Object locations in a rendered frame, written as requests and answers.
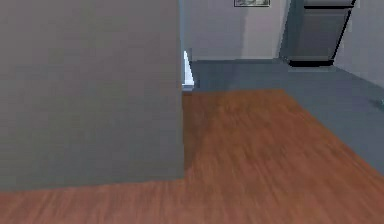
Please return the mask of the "grey fridge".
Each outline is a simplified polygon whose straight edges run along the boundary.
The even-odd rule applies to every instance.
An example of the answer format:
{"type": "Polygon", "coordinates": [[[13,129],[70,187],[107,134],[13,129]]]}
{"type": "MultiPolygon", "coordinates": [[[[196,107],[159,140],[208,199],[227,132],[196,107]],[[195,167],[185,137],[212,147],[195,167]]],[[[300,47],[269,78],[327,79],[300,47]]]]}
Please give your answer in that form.
{"type": "Polygon", "coordinates": [[[279,57],[292,67],[331,66],[356,0],[291,0],[279,57]]]}

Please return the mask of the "framed wall picture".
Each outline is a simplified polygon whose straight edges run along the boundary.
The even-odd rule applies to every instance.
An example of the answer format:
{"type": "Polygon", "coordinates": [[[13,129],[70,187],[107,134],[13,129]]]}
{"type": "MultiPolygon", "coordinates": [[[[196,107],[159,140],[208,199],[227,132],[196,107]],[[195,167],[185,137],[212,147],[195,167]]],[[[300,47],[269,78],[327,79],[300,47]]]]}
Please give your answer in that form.
{"type": "Polygon", "coordinates": [[[270,7],[270,0],[234,0],[234,7],[270,7]]]}

